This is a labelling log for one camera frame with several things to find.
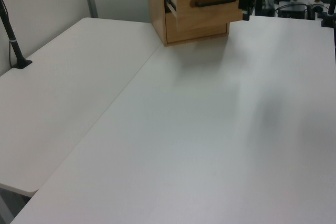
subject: wooden drawer cabinet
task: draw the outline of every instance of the wooden drawer cabinet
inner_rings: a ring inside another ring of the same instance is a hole
[[[226,36],[242,20],[239,0],[149,0],[152,24],[166,46]]]

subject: black pole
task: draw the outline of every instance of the black pole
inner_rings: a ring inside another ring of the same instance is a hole
[[[323,13],[324,17],[323,17],[323,20],[321,21],[322,27],[334,27],[335,7],[336,7],[336,0],[331,0],[328,13]]]
[[[14,31],[12,29],[12,26],[10,25],[11,23],[9,22],[9,16],[8,16],[7,9],[6,9],[6,6],[3,0],[0,0],[0,17],[6,29],[9,42],[11,43],[14,53],[16,55],[17,63],[16,65],[13,66],[13,68],[24,69],[29,64],[31,64],[32,61],[26,60],[21,53],[21,50],[16,40]]]

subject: drawer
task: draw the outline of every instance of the drawer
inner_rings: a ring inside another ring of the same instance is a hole
[[[225,25],[243,19],[239,0],[165,0],[178,31]]]
[[[209,38],[210,36],[224,36],[228,34],[229,24],[195,28],[187,31],[176,29],[176,18],[172,13],[166,13],[167,43],[189,41],[193,39]]]

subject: black equipment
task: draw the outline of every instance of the black equipment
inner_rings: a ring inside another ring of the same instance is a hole
[[[9,38],[9,42],[11,43],[12,48],[14,50],[14,53],[16,55],[17,63],[16,63],[16,65],[13,66],[13,68],[24,69],[29,64],[31,64],[32,61],[31,60],[26,60],[21,53],[19,44],[18,44],[18,42],[16,40],[16,37],[15,37],[15,34],[13,32],[12,26],[10,25],[7,8],[6,8],[6,5],[5,5],[3,0],[0,0],[0,17],[1,17],[2,23],[4,24],[4,27],[6,29],[6,32],[7,32],[8,38]]]

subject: floor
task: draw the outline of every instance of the floor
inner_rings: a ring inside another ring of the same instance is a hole
[[[29,197],[0,189],[0,224],[10,224],[29,200]]]

